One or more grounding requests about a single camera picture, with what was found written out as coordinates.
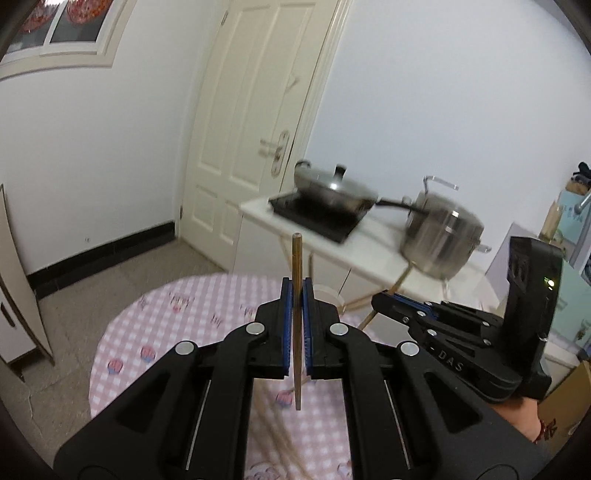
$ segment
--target window frame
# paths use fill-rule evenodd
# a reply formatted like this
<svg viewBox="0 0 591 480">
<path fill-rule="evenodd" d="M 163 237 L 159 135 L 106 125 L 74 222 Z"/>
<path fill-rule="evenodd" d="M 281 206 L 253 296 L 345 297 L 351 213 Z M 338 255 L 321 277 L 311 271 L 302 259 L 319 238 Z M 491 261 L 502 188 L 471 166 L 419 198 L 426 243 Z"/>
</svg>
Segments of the window frame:
<svg viewBox="0 0 591 480">
<path fill-rule="evenodd" d="M 137 0 L 113 0 L 94 42 L 50 43 L 67 1 L 62 2 L 43 45 L 6 53 L 0 61 L 0 80 L 40 70 L 72 67 L 111 67 L 127 21 Z"/>
</svg>

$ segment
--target silver screw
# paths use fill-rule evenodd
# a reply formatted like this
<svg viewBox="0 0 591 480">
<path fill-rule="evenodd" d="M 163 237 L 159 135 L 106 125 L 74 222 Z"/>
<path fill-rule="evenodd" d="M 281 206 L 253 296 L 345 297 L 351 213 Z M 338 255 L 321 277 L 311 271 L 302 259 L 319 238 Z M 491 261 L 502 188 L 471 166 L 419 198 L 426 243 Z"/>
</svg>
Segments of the silver screw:
<svg viewBox="0 0 591 480">
<path fill-rule="evenodd" d="M 330 331 L 335 335 L 344 335 L 349 331 L 349 327 L 347 327 L 344 323 L 333 323 L 330 326 Z"/>
<path fill-rule="evenodd" d="M 265 331 L 265 326 L 259 322 L 252 322 L 246 326 L 246 331 L 251 335 L 260 335 Z"/>
<path fill-rule="evenodd" d="M 195 350 L 193 342 L 188 342 L 186 340 L 184 342 L 177 343 L 177 346 L 174 347 L 174 351 L 177 352 L 179 355 L 188 355 L 193 350 Z"/>
<path fill-rule="evenodd" d="M 400 346 L 400 351 L 407 356 L 415 356 L 419 352 L 419 347 L 414 342 L 404 342 Z"/>
</svg>

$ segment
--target pink checkered tablecloth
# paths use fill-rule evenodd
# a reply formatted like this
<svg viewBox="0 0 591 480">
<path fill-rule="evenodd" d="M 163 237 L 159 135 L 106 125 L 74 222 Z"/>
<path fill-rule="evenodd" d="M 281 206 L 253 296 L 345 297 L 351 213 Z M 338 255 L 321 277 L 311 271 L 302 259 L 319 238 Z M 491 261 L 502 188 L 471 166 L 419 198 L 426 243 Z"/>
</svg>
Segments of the pink checkered tablecloth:
<svg viewBox="0 0 591 480">
<path fill-rule="evenodd" d="M 90 375 L 92 417 L 179 341 L 218 342 L 253 321 L 258 306 L 280 292 L 279 279 L 216 274 L 182 278 L 143 295 L 111 321 L 99 342 Z M 359 324 L 350 316 L 342 320 Z M 245 480 L 352 478 L 341 382 L 304 384 L 299 412 L 292 386 L 292 373 L 255 381 Z"/>
</svg>

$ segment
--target frying pan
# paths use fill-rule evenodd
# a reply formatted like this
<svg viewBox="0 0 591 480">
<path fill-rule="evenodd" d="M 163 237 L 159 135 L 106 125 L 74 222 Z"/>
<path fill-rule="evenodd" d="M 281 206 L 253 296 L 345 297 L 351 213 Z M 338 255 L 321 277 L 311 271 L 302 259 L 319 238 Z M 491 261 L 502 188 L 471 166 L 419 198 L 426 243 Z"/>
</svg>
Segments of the frying pan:
<svg viewBox="0 0 591 480">
<path fill-rule="evenodd" d="M 362 183 L 343 178 L 346 167 L 337 165 L 335 173 L 312 168 L 307 160 L 295 164 L 294 181 L 300 194 L 324 206 L 343 213 L 359 215 L 373 206 L 397 207 L 417 213 L 426 211 L 400 200 L 380 198 Z"/>
</svg>

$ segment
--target kitchen counter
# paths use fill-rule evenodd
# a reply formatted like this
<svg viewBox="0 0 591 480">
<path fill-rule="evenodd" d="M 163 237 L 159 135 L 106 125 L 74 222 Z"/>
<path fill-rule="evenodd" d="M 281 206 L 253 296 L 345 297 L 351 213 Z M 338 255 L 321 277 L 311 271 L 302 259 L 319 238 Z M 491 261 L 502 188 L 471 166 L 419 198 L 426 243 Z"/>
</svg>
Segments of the kitchen counter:
<svg viewBox="0 0 591 480">
<path fill-rule="evenodd" d="M 343 267 L 350 268 L 370 281 L 391 286 L 408 263 L 398 252 L 403 231 L 366 215 L 342 244 L 337 244 L 290 220 L 275 215 L 267 198 L 255 199 L 240 205 L 243 217 L 261 224 L 284 238 L 301 232 L 304 247 Z M 421 301 L 450 300 L 486 309 L 495 308 L 499 300 L 484 277 L 484 272 L 468 263 L 449 281 L 435 280 L 414 270 L 402 285 L 403 293 Z"/>
</svg>

